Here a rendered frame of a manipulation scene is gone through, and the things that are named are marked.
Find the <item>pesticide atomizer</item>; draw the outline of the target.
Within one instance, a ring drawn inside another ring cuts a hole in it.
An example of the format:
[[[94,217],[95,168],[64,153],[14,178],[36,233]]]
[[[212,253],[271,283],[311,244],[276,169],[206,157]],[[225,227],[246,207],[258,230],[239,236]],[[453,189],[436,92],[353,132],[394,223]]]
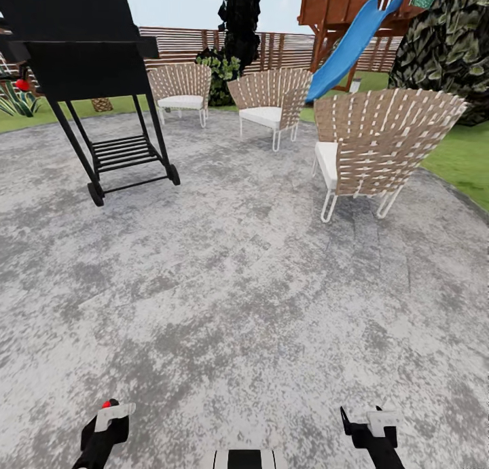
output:
[[[117,401],[116,399],[109,398],[109,400],[104,403],[104,405],[103,405],[102,408],[104,409],[105,407],[116,406],[116,405],[119,405],[119,404],[120,404],[120,402]]]

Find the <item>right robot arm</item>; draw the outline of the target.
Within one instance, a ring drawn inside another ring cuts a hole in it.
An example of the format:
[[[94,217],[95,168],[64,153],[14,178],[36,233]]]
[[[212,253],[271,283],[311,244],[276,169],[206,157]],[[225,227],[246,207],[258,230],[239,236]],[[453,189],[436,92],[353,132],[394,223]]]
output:
[[[347,435],[352,436],[352,443],[357,449],[367,449],[376,469],[405,469],[397,456],[396,426],[404,423],[403,414],[399,411],[368,411],[369,423],[351,423],[346,413],[343,414],[343,425]]]

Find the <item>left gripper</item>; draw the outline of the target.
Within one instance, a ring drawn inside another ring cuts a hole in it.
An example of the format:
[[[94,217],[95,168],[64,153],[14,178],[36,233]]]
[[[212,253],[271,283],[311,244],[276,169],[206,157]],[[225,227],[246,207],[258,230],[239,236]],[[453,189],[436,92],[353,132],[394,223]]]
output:
[[[95,432],[95,427],[95,424],[90,423],[81,430],[81,451],[84,453],[91,446],[101,445],[109,455],[114,444],[128,439],[129,417],[112,419],[108,429],[102,432]]]

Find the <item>robot trunk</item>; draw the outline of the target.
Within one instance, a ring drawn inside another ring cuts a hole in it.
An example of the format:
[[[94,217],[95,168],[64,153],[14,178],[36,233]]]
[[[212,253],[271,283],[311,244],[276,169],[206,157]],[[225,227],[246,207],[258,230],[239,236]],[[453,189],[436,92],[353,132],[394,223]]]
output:
[[[281,450],[208,450],[200,469],[289,469]]]

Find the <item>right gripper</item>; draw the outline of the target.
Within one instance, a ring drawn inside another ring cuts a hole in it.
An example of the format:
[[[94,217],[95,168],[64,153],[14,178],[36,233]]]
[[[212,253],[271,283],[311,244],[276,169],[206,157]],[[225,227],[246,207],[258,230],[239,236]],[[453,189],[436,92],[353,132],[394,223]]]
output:
[[[357,449],[367,449],[376,466],[377,460],[381,455],[390,453],[397,456],[397,432],[396,427],[384,426],[384,437],[373,437],[372,432],[367,428],[367,423],[351,423],[346,413],[343,414],[343,425],[347,435],[352,436],[352,443]]]

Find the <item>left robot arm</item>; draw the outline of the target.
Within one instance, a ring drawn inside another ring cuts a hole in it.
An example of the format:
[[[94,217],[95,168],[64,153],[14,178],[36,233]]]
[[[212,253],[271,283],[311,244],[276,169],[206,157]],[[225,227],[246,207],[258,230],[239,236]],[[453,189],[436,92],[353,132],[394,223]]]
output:
[[[81,430],[82,456],[72,469],[104,469],[113,445],[128,439],[129,415],[136,408],[132,402],[98,410],[96,420]]]

